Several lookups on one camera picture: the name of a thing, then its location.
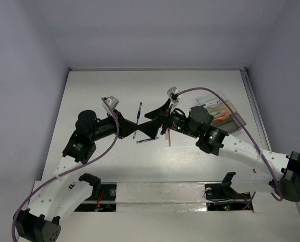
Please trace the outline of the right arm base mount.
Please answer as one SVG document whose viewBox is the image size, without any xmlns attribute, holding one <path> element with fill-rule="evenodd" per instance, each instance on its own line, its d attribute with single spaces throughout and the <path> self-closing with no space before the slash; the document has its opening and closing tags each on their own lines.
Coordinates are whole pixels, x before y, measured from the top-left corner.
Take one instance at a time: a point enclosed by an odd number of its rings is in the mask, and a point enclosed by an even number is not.
<svg viewBox="0 0 300 242">
<path fill-rule="evenodd" d="M 240 198 L 241 195 L 231 188 L 235 172 L 228 172 L 220 183 L 205 184 L 204 197 L 210 201 L 227 201 Z"/>
</svg>

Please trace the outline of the white marker blue cap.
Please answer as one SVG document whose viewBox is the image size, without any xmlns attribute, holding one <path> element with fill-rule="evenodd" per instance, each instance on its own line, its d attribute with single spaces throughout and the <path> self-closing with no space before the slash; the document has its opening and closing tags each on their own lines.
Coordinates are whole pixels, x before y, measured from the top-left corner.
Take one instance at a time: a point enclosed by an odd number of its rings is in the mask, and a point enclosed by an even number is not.
<svg viewBox="0 0 300 242">
<path fill-rule="evenodd" d="M 202 107 L 208 108 L 208 107 L 214 107 L 217 106 L 220 103 L 220 100 L 218 98 L 211 99 L 209 101 L 206 101 L 201 104 Z"/>
</svg>

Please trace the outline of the blue ink refill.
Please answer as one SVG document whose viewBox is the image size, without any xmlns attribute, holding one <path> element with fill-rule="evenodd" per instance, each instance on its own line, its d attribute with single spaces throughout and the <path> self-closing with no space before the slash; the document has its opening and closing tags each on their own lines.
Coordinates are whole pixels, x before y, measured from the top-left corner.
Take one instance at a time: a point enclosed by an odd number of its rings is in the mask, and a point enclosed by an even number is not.
<svg viewBox="0 0 300 242">
<path fill-rule="evenodd" d="M 154 141 L 154 140 L 157 140 L 159 139 L 159 137 L 155 137 L 155 138 L 148 138 L 148 139 L 143 139 L 143 140 L 138 140 L 136 141 L 137 144 L 140 144 L 140 143 L 145 143 L 145 142 L 149 142 L 149 141 Z"/>
</svg>

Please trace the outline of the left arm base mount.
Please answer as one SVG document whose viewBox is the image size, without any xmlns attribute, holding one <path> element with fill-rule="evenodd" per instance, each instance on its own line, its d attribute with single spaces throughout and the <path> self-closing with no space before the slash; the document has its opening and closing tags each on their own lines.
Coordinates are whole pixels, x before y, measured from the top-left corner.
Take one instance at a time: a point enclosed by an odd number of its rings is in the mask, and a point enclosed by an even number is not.
<svg viewBox="0 0 300 242">
<path fill-rule="evenodd" d="M 99 177 L 89 173 L 81 175 L 79 181 L 87 182 L 93 187 L 92 193 L 86 201 L 97 201 L 99 198 L 101 198 L 101 201 L 115 201 L 117 190 L 116 183 L 102 183 Z"/>
</svg>

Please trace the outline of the blue ballpoint pen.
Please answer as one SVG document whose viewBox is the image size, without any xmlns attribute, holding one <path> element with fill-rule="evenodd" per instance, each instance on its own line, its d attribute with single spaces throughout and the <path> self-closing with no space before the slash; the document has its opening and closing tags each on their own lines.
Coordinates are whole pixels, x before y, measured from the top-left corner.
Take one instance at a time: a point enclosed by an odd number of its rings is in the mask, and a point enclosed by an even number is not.
<svg viewBox="0 0 300 242">
<path fill-rule="evenodd" d="M 141 109 L 142 109 L 142 102 L 139 103 L 139 108 L 138 108 L 137 117 L 136 117 L 136 124 L 138 124 L 138 122 L 139 122 Z M 133 136 L 132 136 L 133 139 L 135 139 L 136 132 L 137 132 L 137 130 L 134 131 L 134 133 L 133 133 Z"/>
</svg>

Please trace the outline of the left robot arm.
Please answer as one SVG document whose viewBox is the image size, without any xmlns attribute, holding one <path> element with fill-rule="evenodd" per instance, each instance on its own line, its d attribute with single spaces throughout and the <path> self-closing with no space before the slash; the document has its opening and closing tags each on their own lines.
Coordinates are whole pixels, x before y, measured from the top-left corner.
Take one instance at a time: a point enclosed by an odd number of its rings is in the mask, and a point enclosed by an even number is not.
<svg viewBox="0 0 300 242">
<path fill-rule="evenodd" d="M 62 152 L 52 177 L 35 189 L 20 205 L 13 217 L 12 238 L 28 241 L 56 241 L 61 225 L 87 198 L 100 194 L 100 178 L 80 169 L 93 163 L 97 140 L 110 135 L 115 140 L 137 130 L 137 124 L 126 120 L 113 109 L 107 118 L 98 119 L 92 110 L 78 115 L 76 129 Z"/>
</svg>

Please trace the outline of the red gel pen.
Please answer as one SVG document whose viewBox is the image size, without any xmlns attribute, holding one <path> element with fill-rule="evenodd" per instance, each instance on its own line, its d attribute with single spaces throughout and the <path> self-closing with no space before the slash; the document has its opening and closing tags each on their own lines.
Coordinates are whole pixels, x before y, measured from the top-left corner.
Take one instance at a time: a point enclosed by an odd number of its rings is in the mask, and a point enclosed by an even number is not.
<svg viewBox="0 0 300 242">
<path fill-rule="evenodd" d="M 171 147 L 172 143 L 171 143 L 170 129 L 167 129 L 167 130 L 166 130 L 166 133 L 165 133 L 165 139 L 168 141 L 169 147 Z"/>
</svg>

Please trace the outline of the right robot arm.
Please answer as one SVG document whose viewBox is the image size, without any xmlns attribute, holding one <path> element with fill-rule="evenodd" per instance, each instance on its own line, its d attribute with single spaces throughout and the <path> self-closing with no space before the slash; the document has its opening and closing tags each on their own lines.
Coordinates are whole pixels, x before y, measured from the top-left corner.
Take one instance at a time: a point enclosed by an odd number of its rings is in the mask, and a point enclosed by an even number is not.
<svg viewBox="0 0 300 242">
<path fill-rule="evenodd" d="M 208 196 L 216 199 L 233 198 L 240 193 L 266 192 L 284 200 L 300 201 L 300 153 L 289 155 L 254 147 L 211 125 L 208 111 L 195 106 L 189 114 L 171 109 L 170 101 L 147 114 L 148 121 L 138 129 L 154 139 L 166 129 L 197 138 L 196 146 L 207 154 L 232 159 L 250 166 L 255 173 L 240 176 L 228 172 L 220 183 L 207 187 Z"/>
</svg>

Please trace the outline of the orange highlighter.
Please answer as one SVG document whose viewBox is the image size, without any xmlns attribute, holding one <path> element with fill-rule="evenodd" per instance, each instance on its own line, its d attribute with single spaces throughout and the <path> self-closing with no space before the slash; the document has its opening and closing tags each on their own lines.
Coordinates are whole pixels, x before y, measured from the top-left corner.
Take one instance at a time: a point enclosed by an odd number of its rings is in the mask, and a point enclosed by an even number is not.
<svg viewBox="0 0 300 242">
<path fill-rule="evenodd" d="M 223 118 L 226 118 L 227 116 L 228 116 L 228 114 L 226 114 L 226 113 L 220 113 L 218 115 L 215 115 L 214 119 L 219 119 L 219 118 L 223 119 Z"/>
</svg>

